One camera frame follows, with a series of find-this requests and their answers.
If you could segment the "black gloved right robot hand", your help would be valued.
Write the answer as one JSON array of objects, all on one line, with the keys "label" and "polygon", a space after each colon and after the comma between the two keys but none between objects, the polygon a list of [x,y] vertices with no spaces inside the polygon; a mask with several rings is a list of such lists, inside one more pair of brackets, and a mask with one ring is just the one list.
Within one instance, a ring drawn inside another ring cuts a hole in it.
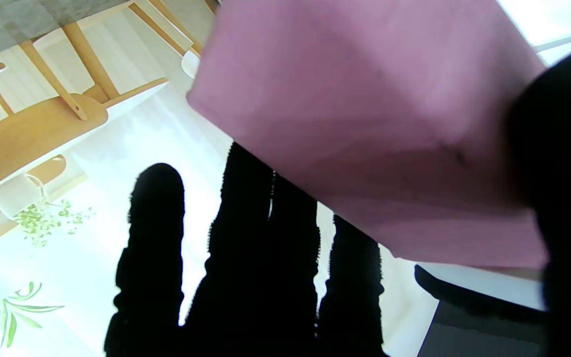
[{"label": "black gloved right robot hand", "polygon": [[[571,55],[519,96],[507,121],[514,169],[548,251],[547,357],[571,357]],[[141,172],[117,264],[108,357],[383,357],[376,242],[335,216],[327,292],[317,307],[317,201],[233,143],[206,274],[179,312],[184,187],[165,163]]]}]

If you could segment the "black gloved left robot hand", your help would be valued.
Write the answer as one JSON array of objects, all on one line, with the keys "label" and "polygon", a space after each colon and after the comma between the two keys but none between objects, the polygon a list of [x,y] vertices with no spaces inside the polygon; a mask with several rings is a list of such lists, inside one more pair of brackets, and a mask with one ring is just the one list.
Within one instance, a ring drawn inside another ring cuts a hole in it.
[{"label": "black gloved left robot hand", "polygon": [[476,318],[497,318],[513,323],[544,327],[548,314],[496,297],[444,282],[419,265],[414,266],[415,281],[433,298],[458,307]]}]

